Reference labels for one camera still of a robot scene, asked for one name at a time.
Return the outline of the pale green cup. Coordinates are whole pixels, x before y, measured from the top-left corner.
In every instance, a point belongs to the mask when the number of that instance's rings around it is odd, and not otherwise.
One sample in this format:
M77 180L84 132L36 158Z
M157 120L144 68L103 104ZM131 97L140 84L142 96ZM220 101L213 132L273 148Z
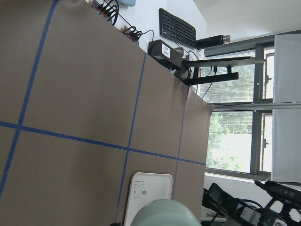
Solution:
M151 201L135 215L132 226L199 226L200 220L184 204L171 199Z

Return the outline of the cream rabbit tray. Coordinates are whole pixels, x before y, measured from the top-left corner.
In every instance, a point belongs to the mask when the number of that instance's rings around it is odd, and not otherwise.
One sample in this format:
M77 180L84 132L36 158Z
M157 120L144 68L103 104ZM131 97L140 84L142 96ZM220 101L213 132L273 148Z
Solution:
M170 199L173 177L170 174L137 172L132 176L123 225L129 226L138 211L147 203Z

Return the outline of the black box with label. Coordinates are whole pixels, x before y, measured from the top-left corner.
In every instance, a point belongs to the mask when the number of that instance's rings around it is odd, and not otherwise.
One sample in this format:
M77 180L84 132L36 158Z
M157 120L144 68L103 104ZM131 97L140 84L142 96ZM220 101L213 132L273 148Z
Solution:
M182 47L172 48L162 40L150 41L148 44L148 54L169 70L180 69L182 67Z

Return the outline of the black keyboard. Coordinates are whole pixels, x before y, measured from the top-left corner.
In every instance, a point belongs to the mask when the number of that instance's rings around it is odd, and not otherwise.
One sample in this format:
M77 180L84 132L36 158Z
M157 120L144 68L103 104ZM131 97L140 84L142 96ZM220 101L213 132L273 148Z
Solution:
M170 14L163 8L158 10L159 34L169 40L196 48L196 29L186 21Z

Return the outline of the black water bottle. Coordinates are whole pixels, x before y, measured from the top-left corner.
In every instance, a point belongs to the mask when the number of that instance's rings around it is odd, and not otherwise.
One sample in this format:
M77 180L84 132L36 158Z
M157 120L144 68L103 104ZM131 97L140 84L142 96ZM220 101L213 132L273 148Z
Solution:
M217 35L196 41L196 49L205 49L230 43L230 35Z

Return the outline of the power strip with plugs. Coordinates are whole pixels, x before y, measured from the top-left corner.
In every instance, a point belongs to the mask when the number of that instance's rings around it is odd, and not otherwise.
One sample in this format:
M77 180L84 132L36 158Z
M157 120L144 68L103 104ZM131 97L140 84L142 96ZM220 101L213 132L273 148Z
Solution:
M112 25L115 25L119 18L123 19L119 14L119 3L117 0L93 0L91 6L100 16ZM138 31L135 26L130 24L122 27L120 31L132 42L138 42L139 38L142 36L142 32Z

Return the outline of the white panel board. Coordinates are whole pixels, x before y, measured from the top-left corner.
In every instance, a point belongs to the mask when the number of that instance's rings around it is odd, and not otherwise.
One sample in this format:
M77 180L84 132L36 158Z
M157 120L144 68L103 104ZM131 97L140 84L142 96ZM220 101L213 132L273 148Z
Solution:
M301 181L301 35L275 36L271 179Z

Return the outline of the aluminium frame rail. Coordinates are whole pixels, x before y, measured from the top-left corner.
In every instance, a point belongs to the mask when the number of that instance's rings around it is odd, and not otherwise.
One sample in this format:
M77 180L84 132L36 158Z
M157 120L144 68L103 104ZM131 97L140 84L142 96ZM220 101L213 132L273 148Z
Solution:
M275 110L275 109L298 109L301 107L300 102L283 102L283 103L230 103L230 104L211 104L212 111L257 111L257 110Z

